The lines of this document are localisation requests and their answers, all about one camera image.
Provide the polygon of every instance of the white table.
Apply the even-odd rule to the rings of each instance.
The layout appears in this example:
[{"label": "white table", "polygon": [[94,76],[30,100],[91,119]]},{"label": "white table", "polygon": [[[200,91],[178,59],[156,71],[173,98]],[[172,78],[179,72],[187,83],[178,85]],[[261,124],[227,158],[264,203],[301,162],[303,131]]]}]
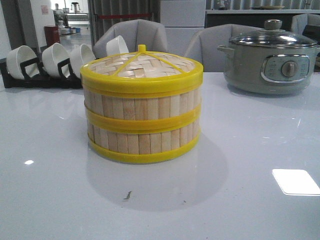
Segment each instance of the white table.
[{"label": "white table", "polygon": [[1,80],[0,238],[320,239],[320,196],[284,194],[273,176],[305,170],[320,185],[320,75],[299,94],[265,96],[205,73],[202,100],[194,149],[131,165],[88,146],[82,89]]}]

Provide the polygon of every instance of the gray chair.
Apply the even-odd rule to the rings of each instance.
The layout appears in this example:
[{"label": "gray chair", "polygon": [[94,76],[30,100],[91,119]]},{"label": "gray chair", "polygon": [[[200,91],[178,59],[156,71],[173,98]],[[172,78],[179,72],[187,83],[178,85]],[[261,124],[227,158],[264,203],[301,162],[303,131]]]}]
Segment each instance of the gray chair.
[{"label": "gray chair", "polygon": [[208,27],[196,32],[188,44],[184,57],[203,64],[204,72],[223,72],[226,55],[217,50],[219,45],[227,45],[229,38],[240,33],[256,31],[261,28],[238,24],[225,24]]},{"label": "gray chair", "polygon": [[139,44],[145,44],[147,51],[168,51],[165,26],[154,21],[136,19],[121,21],[110,27],[93,46],[95,57],[106,57],[107,42],[119,35],[125,40],[129,52],[137,51]]},{"label": "gray chair", "polygon": [[292,17],[291,32],[301,34],[307,25],[320,25],[320,15],[305,13]]}]

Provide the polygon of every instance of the white wall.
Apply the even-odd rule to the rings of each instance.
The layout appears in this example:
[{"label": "white wall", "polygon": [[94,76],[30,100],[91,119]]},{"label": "white wall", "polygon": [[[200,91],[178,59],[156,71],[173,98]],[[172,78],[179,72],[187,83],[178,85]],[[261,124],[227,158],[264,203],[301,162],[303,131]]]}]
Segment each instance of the white wall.
[{"label": "white wall", "polygon": [[69,8],[70,13],[74,13],[74,6],[71,3],[78,2],[80,7],[80,13],[88,13],[88,0],[51,0],[51,8],[56,9],[55,4],[59,4],[59,9],[63,9],[64,7]]},{"label": "white wall", "polygon": [[8,53],[11,51],[10,41],[8,37],[6,22],[4,13],[2,11],[2,5],[0,1],[0,59],[7,57]]},{"label": "white wall", "polygon": [[[32,8],[36,38],[38,39],[38,45],[41,48],[47,46],[44,26],[55,25],[54,12],[51,9],[50,0],[30,0],[30,3]],[[42,14],[41,6],[47,6],[49,13]]]}]

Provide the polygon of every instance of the lid knob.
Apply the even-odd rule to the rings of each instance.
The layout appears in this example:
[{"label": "lid knob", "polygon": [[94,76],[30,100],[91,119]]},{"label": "lid knob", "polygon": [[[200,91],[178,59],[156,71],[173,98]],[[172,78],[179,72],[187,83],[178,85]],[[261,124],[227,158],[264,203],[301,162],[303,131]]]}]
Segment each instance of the lid knob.
[{"label": "lid knob", "polygon": [[278,19],[269,19],[264,21],[265,30],[279,30],[282,26],[282,21]]}]

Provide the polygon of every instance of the glass lid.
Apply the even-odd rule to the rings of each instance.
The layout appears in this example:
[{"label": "glass lid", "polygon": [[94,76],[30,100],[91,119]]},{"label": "glass lid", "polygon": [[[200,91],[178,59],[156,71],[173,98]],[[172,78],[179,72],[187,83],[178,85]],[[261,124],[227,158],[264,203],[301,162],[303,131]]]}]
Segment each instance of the glass lid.
[{"label": "glass lid", "polygon": [[264,29],[241,33],[230,38],[229,42],[238,45],[269,48],[310,48],[317,42],[300,34],[280,29],[281,20],[269,19],[264,22]]}]

